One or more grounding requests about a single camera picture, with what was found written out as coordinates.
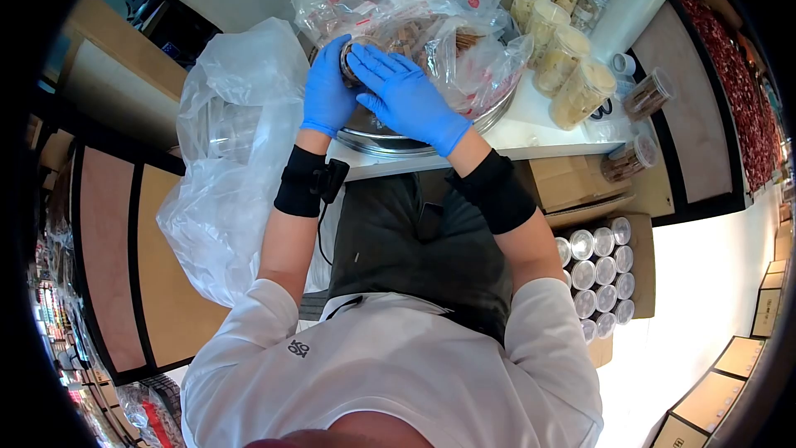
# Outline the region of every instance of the clear plastic bag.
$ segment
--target clear plastic bag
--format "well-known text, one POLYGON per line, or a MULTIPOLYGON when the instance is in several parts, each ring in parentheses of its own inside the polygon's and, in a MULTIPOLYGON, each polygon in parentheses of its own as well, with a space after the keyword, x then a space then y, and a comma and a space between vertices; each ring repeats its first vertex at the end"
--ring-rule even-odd
MULTIPOLYGON (((291 26, 270 18, 216 35, 185 80, 177 119, 185 176, 157 222, 191 284, 218 304, 234 306, 255 280, 308 69, 291 26)), ((329 254, 341 204, 338 195, 322 225, 329 254)), ((324 289, 329 276, 316 246, 307 289, 324 289)))

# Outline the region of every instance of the blue nitrile glove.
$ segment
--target blue nitrile glove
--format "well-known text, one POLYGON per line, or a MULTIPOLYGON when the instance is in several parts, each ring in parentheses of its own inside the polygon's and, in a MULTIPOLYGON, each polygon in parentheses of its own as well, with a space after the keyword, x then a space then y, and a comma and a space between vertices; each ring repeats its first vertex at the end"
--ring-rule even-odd
POLYGON ((299 128, 336 138, 357 107, 356 97, 363 89, 346 87, 340 73, 340 50, 349 40, 351 35, 335 38, 315 58, 306 76, 304 121, 299 128))
POLYGON ((430 144, 445 157, 471 127, 470 120, 448 107, 423 70, 403 55, 354 44, 346 60, 376 94, 357 95, 357 101, 398 134, 430 144))

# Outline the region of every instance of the floor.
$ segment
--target floor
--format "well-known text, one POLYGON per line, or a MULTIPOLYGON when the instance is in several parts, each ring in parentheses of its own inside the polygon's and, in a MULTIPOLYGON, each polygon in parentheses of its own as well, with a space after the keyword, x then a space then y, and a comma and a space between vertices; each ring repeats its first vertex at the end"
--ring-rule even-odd
POLYGON ((597 370, 605 420, 598 448, 643 446, 730 337, 748 336, 774 258, 778 205, 772 188, 743 212, 653 229, 655 317, 617 328, 614 358, 597 370))

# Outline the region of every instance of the white countertop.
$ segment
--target white countertop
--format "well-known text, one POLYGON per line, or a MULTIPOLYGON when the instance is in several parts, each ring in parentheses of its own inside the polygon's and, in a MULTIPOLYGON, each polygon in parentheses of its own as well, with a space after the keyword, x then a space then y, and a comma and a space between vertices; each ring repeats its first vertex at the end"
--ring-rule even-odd
MULTIPOLYGON (((500 122, 484 134, 486 141, 500 154, 517 161, 538 157, 602 154, 622 144, 623 141, 596 141, 589 137, 582 124, 569 132, 560 129, 548 115, 550 99, 536 91, 532 78, 532 71, 526 71, 522 75, 509 110, 500 122)), ((622 107, 615 100, 613 103, 614 110, 622 107)), ((349 149, 339 141, 332 141, 327 155, 351 166, 346 181, 450 167, 441 156, 410 159, 374 157, 349 149)))

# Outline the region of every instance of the cable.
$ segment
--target cable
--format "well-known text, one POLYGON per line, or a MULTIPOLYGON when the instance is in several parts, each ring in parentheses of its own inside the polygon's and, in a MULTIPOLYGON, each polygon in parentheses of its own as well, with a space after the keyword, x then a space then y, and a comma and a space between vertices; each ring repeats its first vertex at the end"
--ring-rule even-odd
POLYGON ((326 215, 326 208, 329 207, 329 203, 323 203, 323 211, 321 212, 321 218, 318 219, 318 251, 321 251, 321 256, 326 262, 331 266, 332 262, 323 254, 323 246, 321 245, 321 222, 323 222, 323 217, 326 215))

